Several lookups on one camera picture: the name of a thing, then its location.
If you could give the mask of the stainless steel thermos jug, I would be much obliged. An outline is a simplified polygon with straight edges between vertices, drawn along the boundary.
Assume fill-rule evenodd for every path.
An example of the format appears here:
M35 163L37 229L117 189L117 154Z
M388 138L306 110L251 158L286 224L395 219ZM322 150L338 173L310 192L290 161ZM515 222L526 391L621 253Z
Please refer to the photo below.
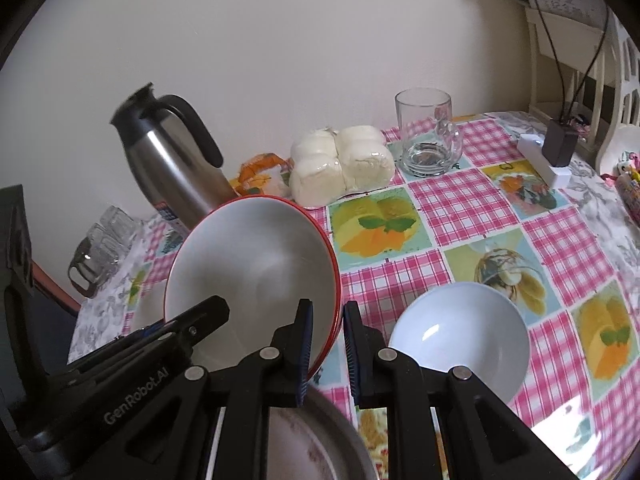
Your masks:
M119 105L111 125L143 195L180 236L235 199L221 171L224 156L198 112L180 96L156 96L146 84Z

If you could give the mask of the pink checkered fruit tablecloth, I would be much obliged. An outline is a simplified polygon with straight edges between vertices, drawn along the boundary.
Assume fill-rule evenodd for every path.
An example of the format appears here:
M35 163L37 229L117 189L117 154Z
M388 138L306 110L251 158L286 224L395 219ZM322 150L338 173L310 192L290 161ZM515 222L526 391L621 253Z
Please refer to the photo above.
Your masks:
M522 134L542 131L532 116L488 113L461 131L453 172L398 174L386 192L348 207L400 215L399 234L373 252L341 230L341 207L314 212L343 292L384 334L438 285L480 281L510 295L532 349L512 410L578 477L611 478L639 441L639 232L585 162L572 161L567 188L546 188L516 148Z

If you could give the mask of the pack of white buns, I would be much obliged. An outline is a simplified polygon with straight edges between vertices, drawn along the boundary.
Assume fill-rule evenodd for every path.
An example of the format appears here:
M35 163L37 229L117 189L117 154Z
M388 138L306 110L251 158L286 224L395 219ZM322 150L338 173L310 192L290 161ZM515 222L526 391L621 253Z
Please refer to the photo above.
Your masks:
M384 134L368 125L306 133L293 143L290 159L292 196L309 209L384 188L395 174Z

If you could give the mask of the small white round bowl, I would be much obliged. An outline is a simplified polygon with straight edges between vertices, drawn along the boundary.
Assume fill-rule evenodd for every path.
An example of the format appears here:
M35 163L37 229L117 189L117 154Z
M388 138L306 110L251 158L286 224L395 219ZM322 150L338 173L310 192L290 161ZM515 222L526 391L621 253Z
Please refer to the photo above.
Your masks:
M471 282L438 286L416 298L398 318L390 348L431 370L465 366L504 403L520 391L530 356L514 303Z

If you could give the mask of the clear glass mug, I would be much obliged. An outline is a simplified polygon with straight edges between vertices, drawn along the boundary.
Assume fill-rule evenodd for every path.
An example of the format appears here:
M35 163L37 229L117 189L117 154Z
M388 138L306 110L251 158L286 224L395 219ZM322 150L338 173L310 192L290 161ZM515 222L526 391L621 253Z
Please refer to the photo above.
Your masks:
M395 96L401 165L415 177L446 174L459 161L464 136L452 120L451 96L433 88Z

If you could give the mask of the white chair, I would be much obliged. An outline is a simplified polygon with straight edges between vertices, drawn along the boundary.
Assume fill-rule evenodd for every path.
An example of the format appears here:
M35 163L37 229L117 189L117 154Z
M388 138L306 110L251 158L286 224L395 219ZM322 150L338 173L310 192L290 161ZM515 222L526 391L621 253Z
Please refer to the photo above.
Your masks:
M626 152L639 151L639 50L616 16L608 30L548 12L526 10L532 90L528 111L545 124L561 110L584 114L589 132L578 152L599 174L610 174ZM538 96L538 62L567 70L559 101Z

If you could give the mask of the grey floral white cloth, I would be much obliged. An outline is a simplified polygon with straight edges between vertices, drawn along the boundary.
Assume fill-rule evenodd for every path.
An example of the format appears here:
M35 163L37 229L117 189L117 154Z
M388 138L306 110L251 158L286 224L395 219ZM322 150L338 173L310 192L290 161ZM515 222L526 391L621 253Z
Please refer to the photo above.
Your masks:
M149 276L154 261L153 235L163 221L156 214L143 223L142 231L134 239L130 252L117 272L102 285L96 296L82 302L74 328L67 363L118 339L126 332L126 324L134 315L142 295L143 283Z

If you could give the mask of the ribbed clear glass cup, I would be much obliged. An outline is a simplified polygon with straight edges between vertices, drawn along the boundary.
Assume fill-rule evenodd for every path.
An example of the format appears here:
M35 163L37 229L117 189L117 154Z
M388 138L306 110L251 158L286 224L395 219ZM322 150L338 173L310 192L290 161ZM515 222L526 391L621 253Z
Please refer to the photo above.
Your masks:
M126 211L116 206L109 206L104 211L99 224L126 249L132 247L143 229L143 222L140 219L131 217Z

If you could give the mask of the orange snack packet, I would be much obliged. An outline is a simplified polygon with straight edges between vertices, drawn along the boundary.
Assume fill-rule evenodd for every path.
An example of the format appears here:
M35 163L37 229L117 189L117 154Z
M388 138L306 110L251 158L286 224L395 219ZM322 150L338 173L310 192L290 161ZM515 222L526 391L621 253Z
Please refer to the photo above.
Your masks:
M243 162L238 175L230 181L241 196L272 195L291 196L291 167L288 161L274 153L262 153Z

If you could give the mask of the black power adapter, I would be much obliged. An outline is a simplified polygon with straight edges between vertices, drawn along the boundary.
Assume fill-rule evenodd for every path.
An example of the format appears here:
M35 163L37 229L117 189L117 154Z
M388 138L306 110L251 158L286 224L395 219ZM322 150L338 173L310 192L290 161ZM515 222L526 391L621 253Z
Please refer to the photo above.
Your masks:
M566 167L574 154L579 133L571 126L550 120L541 153L552 167Z

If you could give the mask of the white power strip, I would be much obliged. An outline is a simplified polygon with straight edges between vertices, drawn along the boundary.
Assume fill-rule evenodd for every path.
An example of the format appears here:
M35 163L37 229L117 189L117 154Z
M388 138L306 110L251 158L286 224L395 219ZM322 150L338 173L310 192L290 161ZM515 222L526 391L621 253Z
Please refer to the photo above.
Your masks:
M536 133L524 133L518 139L518 151L529 161L549 188L567 188L572 172L569 166L555 167L542 154L544 138Z

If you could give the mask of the large metal plate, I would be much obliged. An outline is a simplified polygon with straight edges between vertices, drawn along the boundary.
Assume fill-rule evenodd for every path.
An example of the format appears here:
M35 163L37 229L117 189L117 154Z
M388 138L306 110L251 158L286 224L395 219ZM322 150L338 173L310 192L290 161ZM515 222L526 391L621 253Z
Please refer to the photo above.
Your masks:
M315 388L299 408L272 408L265 479L375 479L357 431Z

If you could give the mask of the red rimmed floral bowl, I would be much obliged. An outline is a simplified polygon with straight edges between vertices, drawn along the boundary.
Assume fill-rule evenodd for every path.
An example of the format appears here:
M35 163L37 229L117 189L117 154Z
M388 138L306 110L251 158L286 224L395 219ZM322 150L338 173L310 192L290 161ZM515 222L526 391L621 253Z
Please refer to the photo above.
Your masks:
M314 307L309 370L334 345L341 316L340 274L329 237L299 206L280 197L240 197L206 216L186 237L171 265L164 317L176 318L219 296L230 314L199 342L192 361L213 372L268 346L293 322L299 300Z

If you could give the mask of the colourful candy packet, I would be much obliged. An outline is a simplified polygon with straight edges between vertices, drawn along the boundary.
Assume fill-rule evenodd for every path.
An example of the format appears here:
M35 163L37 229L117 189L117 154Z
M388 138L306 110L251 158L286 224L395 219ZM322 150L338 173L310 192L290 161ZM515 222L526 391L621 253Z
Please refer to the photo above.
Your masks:
M626 152L623 160L615 166L612 174L601 174L601 179L620 196L639 197L639 154Z

